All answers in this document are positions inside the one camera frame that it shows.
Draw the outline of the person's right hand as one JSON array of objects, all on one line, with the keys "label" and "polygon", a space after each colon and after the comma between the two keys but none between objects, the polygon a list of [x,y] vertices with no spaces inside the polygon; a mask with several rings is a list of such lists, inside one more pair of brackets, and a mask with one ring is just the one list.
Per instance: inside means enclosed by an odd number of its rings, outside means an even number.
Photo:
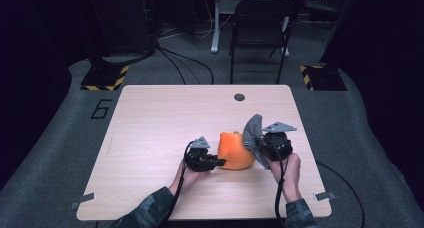
[{"label": "person's right hand", "polygon": [[284,179],[282,194],[287,203],[294,202],[302,198],[299,191],[301,160],[295,153],[290,154],[282,162],[270,161],[271,172],[276,182]]}]

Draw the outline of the person's left hand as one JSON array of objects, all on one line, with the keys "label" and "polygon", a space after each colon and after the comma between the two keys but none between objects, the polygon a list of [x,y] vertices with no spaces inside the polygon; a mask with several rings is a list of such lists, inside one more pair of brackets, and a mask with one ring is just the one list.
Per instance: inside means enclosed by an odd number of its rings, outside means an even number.
[{"label": "person's left hand", "polygon": [[211,174],[210,171],[206,172],[195,172],[189,168],[186,168],[184,162],[181,161],[177,172],[175,174],[173,182],[168,186],[169,191],[176,195],[177,190],[185,192],[199,179],[203,179]]}]

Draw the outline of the orange plush toy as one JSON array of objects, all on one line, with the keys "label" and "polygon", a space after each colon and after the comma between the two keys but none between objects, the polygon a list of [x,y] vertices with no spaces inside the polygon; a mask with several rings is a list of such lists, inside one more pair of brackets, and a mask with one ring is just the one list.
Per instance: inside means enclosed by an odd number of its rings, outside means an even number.
[{"label": "orange plush toy", "polygon": [[218,144],[218,158],[224,159],[223,169],[243,170],[253,165],[255,157],[245,148],[238,132],[222,132]]}]

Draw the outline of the black cabinet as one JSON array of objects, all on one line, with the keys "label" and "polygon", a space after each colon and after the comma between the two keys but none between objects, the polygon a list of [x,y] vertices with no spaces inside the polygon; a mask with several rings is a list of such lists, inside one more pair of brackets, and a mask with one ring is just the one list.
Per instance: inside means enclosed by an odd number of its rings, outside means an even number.
[{"label": "black cabinet", "polygon": [[150,56],[155,50],[151,0],[91,0],[111,55]]}]

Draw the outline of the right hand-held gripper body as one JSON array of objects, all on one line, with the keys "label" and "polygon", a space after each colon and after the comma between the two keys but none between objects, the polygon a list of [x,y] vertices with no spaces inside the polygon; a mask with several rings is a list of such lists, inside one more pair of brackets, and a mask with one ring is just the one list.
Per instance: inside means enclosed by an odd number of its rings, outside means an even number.
[{"label": "right hand-held gripper body", "polygon": [[293,152],[287,132],[296,131],[295,127],[282,122],[275,122],[263,128],[263,131],[265,132],[262,136],[262,141],[266,145],[265,157],[272,161],[279,161],[286,159]]}]

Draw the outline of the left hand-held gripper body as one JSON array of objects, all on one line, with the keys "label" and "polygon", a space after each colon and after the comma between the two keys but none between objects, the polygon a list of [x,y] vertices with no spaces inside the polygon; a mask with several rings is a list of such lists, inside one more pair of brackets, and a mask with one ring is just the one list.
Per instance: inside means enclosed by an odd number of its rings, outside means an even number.
[{"label": "left hand-held gripper body", "polygon": [[209,143],[204,137],[191,141],[184,153],[184,163],[195,172],[206,172],[216,167],[215,156],[208,153]]}]

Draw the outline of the black folding chair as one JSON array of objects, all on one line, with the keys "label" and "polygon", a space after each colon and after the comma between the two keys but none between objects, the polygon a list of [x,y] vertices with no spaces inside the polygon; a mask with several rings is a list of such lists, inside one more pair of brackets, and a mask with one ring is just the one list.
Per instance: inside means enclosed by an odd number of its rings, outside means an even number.
[{"label": "black folding chair", "polygon": [[[288,48],[300,4],[297,0],[241,0],[234,11],[230,42],[230,83],[234,82],[235,50],[243,48]],[[284,17],[289,17],[287,33],[282,31]],[[281,53],[276,83],[280,83],[285,58]]]}]

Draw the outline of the dark curtain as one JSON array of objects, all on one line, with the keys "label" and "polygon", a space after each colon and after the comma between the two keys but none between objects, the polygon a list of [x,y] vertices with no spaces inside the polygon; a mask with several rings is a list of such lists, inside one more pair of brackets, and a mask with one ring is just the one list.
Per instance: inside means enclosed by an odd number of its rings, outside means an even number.
[{"label": "dark curtain", "polygon": [[354,81],[370,128],[424,204],[424,0],[345,0],[322,60]]},{"label": "dark curtain", "polygon": [[0,0],[0,190],[68,93],[68,66],[31,0]]}]

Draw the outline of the grey tape strip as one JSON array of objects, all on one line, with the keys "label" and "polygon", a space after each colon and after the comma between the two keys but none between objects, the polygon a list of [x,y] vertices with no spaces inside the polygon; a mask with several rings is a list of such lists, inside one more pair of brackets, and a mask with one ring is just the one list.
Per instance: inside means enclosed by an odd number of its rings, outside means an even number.
[{"label": "grey tape strip", "polygon": [[314,193],[314,198],[317,201],[322,201],[322,200],[332,200],[336,198],[336,194],[334,192],[321,192],[321,193]]},{"label": "grey tape strip", "polygon": [[69,209],[77,210],[81,203],[84,203],[93,199],[94,199],[93,193],[85,194],[82,197],[80,197],[78,200],[71,202],[69,205]]}]

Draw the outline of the white desk leg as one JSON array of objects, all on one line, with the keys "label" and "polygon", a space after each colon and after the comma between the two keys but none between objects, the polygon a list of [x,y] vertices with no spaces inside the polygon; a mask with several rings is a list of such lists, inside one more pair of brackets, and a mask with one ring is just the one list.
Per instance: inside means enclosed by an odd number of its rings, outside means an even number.
[{"label": "white desk leg", "polygon": [[220,39],[220,0],[214,0],[214,28],[211,43],[211,53],[216,54],[219,51]]},{"label": "white desk leg", "polygon": [[[285,33],[287,33],[286,31],[287,31],[287,28],[288,28],[288,25],[289,25],[289,20],[290,20],[289,17],[284,17],[284,20],[282,22],[282,31],[285,32]],[[281,48],[281,53],[284,56],[284,58],[289,57],[289,51],[288,51],[288,48],[287,47],[286,48],[284,48],[284,47]]]}]

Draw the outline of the black stand base striped edge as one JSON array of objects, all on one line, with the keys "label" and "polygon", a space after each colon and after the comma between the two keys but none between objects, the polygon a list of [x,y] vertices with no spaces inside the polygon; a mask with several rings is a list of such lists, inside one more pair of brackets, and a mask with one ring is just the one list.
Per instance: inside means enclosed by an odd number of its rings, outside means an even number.
[{"label": "black stand base striped edge", "polygon": [[300,66],[306,88],[311,91],[346,91],[347,87],[337,70],[323,66]]},{"label": "black stand base striped edge", "polygon": [[90,68],[81,82],[80,89],[90,91],[117,90],[122,85],[128,70],[128,66],[110,67],[103,71]]}]

